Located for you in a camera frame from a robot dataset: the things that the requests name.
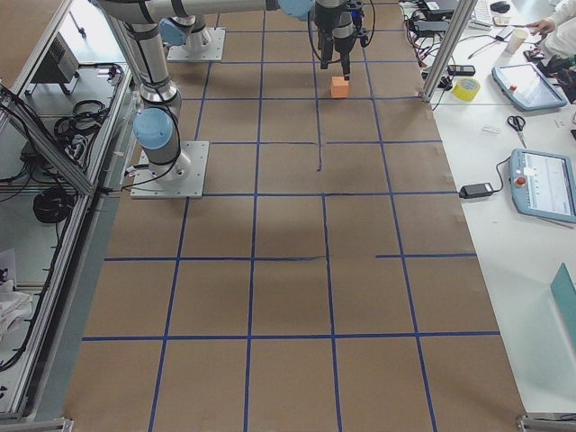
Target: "person's arm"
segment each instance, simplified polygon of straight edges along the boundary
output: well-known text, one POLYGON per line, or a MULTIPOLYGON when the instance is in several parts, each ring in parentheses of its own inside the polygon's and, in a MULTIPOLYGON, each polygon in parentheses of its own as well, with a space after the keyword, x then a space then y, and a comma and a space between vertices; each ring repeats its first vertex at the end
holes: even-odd
POLYGON ((568 0, 552 15, 540 21, 531 22, 526 27, 532 27, 532 34, 545 36, 554 31, 560 24, 567 22, 576 16, 576 0, 568 0))

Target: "paper cup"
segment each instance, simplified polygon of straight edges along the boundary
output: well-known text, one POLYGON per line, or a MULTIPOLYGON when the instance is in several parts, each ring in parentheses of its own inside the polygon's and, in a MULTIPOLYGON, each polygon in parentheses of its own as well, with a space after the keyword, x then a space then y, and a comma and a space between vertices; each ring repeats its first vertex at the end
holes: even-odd
POLYGON ((506 52, 514 54, 520 45, 526 40, 528 37, 528 30, 526 29, 515 29, 512 32, 512 36, 510 37, 510 41, 506 46, 506 52))

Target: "orange block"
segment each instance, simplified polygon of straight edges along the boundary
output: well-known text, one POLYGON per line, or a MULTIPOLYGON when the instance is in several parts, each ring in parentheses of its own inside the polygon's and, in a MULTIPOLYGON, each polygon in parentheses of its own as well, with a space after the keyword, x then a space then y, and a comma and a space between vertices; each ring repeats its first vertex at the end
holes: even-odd
POLYGON ((330 92, 334 99, 348 97, 348 81, 346 81, 343 76, 333 76, 330 92))

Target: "white sleeve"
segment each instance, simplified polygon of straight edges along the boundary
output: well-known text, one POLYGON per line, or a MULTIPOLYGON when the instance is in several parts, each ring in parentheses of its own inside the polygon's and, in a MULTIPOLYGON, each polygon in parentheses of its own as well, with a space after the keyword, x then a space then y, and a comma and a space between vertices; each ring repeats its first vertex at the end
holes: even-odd
POLYGON ((550 15, 551 18, 558 27, 560 24, 567 22, 571 18, 576 16, 576 0, 567 0, 558 8, 556 12, 550 15))

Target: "tape roll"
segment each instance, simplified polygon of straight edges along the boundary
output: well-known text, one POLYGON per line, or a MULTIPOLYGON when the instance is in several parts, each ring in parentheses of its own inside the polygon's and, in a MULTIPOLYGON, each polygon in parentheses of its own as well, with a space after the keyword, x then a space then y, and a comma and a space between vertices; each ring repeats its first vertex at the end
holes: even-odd
POLYGON ((474 78, 462 78, 454 87, 454 96, 463 101, 470 102, 480 91, 480 83, 474 78))

